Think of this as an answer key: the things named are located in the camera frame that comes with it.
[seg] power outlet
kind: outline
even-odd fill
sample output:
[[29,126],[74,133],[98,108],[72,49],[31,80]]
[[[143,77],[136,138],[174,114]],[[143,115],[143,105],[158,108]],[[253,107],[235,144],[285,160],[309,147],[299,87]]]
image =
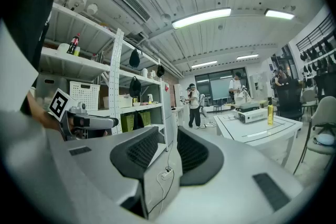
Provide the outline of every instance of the power outlet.
[[173,176],[173,170],[171,168],[168,168],[168,172],[165,171],[163,174],[162,174],[162,180],[168,180],[169,178],[171,178]]

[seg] white cable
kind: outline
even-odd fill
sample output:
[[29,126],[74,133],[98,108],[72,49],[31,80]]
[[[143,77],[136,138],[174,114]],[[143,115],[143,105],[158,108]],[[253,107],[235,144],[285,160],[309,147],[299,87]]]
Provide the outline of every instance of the white cable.
[[162,207],[163,207],[164,189],[163,189],[163,187],[162,187],[161,183],[159,182],[158,176],[160,175],[160,173],[165,173],[165,172],[166,172],[166,171],[161,171],[161,172],[159,172],[159,173],[158,173],[158,175],[156,176],[156,181],[157,181],[157,182],[160,184],[160,187],[162,188],[162,191],[163,191],[163,193],[162,193],[162,203],[161,203],[161,209],[160,209],[160,213],[159,213],[159,214],[161,214]]

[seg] air conditioner grille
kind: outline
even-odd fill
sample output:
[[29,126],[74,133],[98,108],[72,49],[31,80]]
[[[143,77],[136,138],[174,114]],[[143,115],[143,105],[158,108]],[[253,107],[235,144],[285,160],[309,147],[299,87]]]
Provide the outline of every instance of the air conditioner grille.
[[144,8],[136,0],[124,0],[128,3],[135,12],[137,12],[146,22],[149,20],[149,14],[144,10]]

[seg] black pants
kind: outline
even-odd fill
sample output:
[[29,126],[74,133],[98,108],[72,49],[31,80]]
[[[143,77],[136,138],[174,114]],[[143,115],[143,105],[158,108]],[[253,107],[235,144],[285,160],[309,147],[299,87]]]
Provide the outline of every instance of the black pants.
[[201,114],[199,113],[199,107],[197,109],[190,109],[189,127],[193,126],[194,119],[196,126],[199,127],[201,125]]

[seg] perforated metal upright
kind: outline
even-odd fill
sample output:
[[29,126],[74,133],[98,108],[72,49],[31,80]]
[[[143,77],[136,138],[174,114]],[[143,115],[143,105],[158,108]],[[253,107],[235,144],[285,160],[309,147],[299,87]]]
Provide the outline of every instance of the perforated metal upright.
[[119,70],[120,70],[120,55],[124,33],[119,28],[113,43],[113,50],[110,64],[109,77],[109,110],[113,118],[119,120],[119,124],[112,128],[112,134],[121,134],[121,121],[119,111]]

